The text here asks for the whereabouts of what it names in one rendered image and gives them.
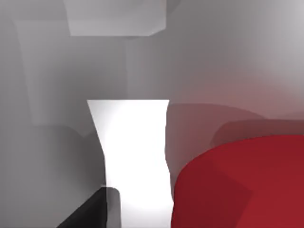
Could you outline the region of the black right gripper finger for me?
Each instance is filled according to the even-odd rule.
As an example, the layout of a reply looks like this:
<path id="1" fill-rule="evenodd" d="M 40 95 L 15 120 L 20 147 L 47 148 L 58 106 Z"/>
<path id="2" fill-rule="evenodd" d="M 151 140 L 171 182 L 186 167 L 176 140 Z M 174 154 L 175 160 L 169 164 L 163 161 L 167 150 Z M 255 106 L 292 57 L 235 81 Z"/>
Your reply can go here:
<path id="1" fill-rule="evenodd" d="M 106 188 L 101 187 L 56 228 L 106 228 Z"/>

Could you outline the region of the red cup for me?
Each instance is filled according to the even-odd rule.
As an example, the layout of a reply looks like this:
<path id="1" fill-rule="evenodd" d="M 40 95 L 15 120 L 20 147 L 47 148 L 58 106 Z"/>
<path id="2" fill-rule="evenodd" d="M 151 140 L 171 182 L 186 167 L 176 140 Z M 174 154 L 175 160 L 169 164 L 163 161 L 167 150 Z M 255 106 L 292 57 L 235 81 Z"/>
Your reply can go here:
<path id="1" fill-rule="evenodd" d="M 171 228 L 304 228 L 304 135 L 255 137 L 190 161 Z"/>

